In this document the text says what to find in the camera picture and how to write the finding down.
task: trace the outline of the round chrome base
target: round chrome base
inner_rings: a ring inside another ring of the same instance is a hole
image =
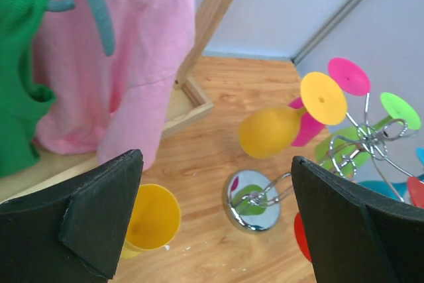
[[[223,201],[225,212],[236,226],[258,233],[277,223],[281,214],[280,204],[262,207],[253,200],[270,182],[268,177],[255,170],[241,170],[229,178],[224,187]],[[272,187],[265,196],[263,201],[277,197],[277,189]]]

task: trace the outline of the wall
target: wall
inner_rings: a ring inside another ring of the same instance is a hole
[[[335,56],[349,58],[369,75],[372,84],[372,122],[386,115],[379,102],[383,91],[407,100],[424,118],[423,52],[424,0],[363,0],[344,21],[297,66],[301,75],[325,71]],[[361,120],[363,99],[348,96],[349,112]],[[424,134],[393,142],[390,157],[414,174],[421,174],[415,149],[424,146]],[[383,171],[393,181],[405,176],[388,165]],[[379,179],[371,163],[358,177]]]
[[[207,50],[290,57],[345,0],[234,0]]]

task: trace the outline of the wooden post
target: wooden post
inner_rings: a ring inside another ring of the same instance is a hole
[[[178,70],[176,80],[177,88],[181,88],[188,75],[193,70],[197,59],[205,50],[209,39],[215,33],[215,30],[219,26],[219,23],[223,19],[232,1],[233,0],[203,0],[196,14],[195,44]]]

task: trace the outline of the green towel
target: green towel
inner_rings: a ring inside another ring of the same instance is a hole
[[[35,164],[35,128],[55,97],[32,78],[32,40],[49,0],[0,0],[0,176]]]

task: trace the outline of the wooden table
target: wooden table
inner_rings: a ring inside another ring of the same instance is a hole
[[[293,233],[294,196],[282,203],[278,224],[260,235],[239,231],[222,204],[225,180],[251,168],[275,178],[292,157],[313,158],[322,132],[305,148],[288,148],[267,160],[247,156],[237,141],[240,122],[256,109],[288,103],[299,95],[299,77],[289,62],[203,57],[196,80],[213,100],[210,116],[164,141],[142,183],[170,189],[182,209],[182,225],[166,248],[122,260],[114,282],[315,282]]]

